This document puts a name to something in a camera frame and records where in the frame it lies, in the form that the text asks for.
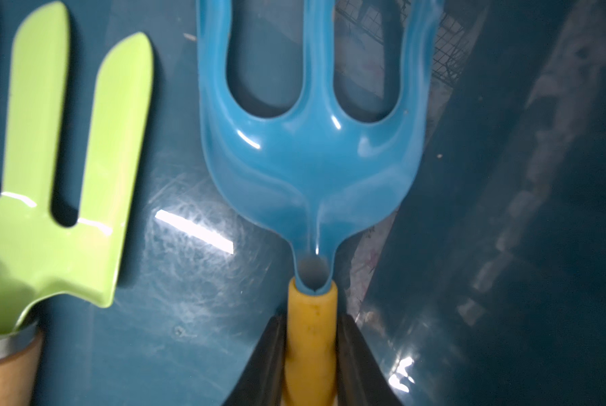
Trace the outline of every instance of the green garden fork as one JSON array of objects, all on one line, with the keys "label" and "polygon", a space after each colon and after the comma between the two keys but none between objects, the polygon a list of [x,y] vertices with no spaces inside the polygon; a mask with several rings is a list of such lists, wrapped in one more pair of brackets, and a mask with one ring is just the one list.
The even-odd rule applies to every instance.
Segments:
[{"label": "green garden fork", "polygon": [[51,194],[68,69],[68,11],[41,6],[19,26],[12,49],[0,193],[0,335],[31,306],[68,293],[112,304],[152,92],[153,57],[136,33],[99,68],[79,218],[55,222]]}]

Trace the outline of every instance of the blue garden fork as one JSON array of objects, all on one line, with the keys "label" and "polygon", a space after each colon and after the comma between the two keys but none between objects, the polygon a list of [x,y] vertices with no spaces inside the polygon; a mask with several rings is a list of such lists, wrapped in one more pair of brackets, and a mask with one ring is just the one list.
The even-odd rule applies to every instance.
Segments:
[{"label": "blue garden fork", "polygon": [[304,79],[276,118],[243,110],[226,82],[231,0],[199,0],[201,138],[212,179],[240,215],[291,245],[296,288],[330,290],[334,257],[350,235],[402,202],[422,155],[433,39],[441,0],[415,0],[401,51],[400,96],[378,123],[349,117],[333,93],[331,0],[305,0]]}]

